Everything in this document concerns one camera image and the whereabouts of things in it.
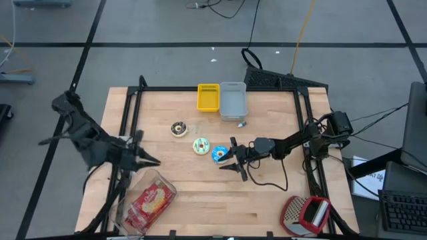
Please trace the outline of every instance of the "yellow bin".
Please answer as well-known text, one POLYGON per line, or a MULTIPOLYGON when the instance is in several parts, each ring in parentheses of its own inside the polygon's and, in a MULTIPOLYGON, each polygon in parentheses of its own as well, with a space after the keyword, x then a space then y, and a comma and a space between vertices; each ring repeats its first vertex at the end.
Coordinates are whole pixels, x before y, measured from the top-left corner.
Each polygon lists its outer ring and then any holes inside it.
POLYGON ((203 112, 216 112, 220 109, 220 85, 199 84, 197 86, 197 109, 203 112))

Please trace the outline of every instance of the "plastic container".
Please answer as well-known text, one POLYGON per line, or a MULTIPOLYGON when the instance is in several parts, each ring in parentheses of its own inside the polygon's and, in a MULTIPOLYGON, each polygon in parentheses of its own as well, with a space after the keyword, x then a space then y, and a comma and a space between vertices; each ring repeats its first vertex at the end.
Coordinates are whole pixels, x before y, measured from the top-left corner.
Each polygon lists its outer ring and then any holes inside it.
POLYGON ((246 106, 246 84, 242 82, 224 82, 221 89, 221 119, 224 121, 243 121, 248 114, 246 106))
POLYGON ((114 205, 109 218, 129 239, 139 239, 176 198, 176 188, 154 169, 148 169, 126 196, 114 205))
POLYGON ((199 84, 197 86, 197 109, 216 112, 220 108, 220 85, 199 84))

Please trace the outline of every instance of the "keyboard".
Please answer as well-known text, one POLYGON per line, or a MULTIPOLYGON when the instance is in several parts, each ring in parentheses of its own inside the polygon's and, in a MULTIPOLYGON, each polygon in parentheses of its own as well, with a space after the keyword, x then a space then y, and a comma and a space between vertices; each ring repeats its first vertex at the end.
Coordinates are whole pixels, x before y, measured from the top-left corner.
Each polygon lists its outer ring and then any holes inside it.
POLYGON ((386 231, 427 235, 427 195, 380 191, 383 228, 386 231))
POLYGON ((291 75, 274 73, 254 67, 248 67, 246 69, 244 83, 246 83, 248 87, 277 87, 278 81, 282 82, 283 87, 324 87, 326 92, 328 92, 328 85, 324 83, 300 79, 291 75))

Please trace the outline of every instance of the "brown donut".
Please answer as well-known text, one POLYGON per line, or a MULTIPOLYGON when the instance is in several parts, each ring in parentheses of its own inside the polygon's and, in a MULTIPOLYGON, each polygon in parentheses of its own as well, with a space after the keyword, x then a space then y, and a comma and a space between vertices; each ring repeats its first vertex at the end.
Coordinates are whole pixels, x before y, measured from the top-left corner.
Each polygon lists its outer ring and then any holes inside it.
POLYGON ((183 137, 187 133, 187 125, 183 122, 176 122, 172 124, 171 132, 175 137, 183 137))

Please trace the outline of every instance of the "floor tile line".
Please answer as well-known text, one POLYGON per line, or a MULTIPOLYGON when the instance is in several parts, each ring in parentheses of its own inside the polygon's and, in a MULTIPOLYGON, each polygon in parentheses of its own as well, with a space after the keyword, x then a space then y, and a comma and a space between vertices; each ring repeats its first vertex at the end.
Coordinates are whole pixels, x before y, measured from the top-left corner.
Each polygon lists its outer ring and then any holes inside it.
POLYGON ((399 12, 398 12, 395 4, 393 3, 393 0, 387 0, 387 4, 388 4, 388 6, 389 6, 389 8, 393 14, 394 20, 396 20, 396 23, 399 27, 399 30, 400 30, 403 38, 405 39, 405 42, 408 44, 409 52, 411 53, 411 56, 415 62, 415 65, 421 74, 422 80, 425 83, 427 83, 427 72, 426 72, 426 69, 424 67, 424 64, 422 63, 421 58, 418 55, 418 52, 416 51, 415 45, 413 44, 413 42, 409 36, 409 33, 406 30, 402 19, 400 18, 399 12))
MULTIPOLYGON (((417 43, 427 47, 427 43, 417 43)), ((16 43, 16 47, 85 47, 86 43, 16 43)), ((181 42, 181 43, 91 43, 90 47, 123 47, 123 48, 162 48, 162 47, 246 47, 247 42, 181 42)), ((255 42, 252 47, 295 47, 293 42, 255 42)), ((300 47, 318 48, 403 48, 407 43, 300 43, 300 47)))
MULTIPOLYGON (((73 81, 71 82, 71 85, 69 88, 72 91, 75 91, 77 84, 79 83, 81 73, 83 72, 83 68, 85 67, 87 55, 88 55, 89 50, 90 50, 90 45, 93 41, 93 38, 95 37, 95 32, 96 32, 97 26, 99 24, 99 20, 101 19, 102 12, 103 12, 103 9, 105 7, 106 1, 107 0, 101 0, 99 3, 98 10, 97 10, 95 18, 93 20, 89 35, 87 36, 85 47, 81 53, 79 63, 78 63, 77 68, 75 70, 73 81)), ((64 126, 64 120, 62 118, 59 118, 58 123, 55 127, 55 130, 53 132, 53 136, 61 134, 63 126, 64 126)), ((37 204, 38 204, 39 199, 40 199, 40 195, 41 195, 42 190, 43 190, 43 186, 46 182, 47 174, 49 172, 50 166, 51 166, 52 161, 53 161, 53 156, 55 155, 56 148, 58 146, 58 142, 59 142, 58 139, 54 139, 49 144, 49 148, 47 150, 45 159, 43 161, 39 176, 37 178, 33 192, 31 194, 30 200, 29 200, 27 208, 25 210, 22 222, 19 226, 16 239, 25 239, 27 236, 28 229, 29 229, 30 224, 31 224, 31 220, 33 219, 35 209, 37 207, 37 204)))

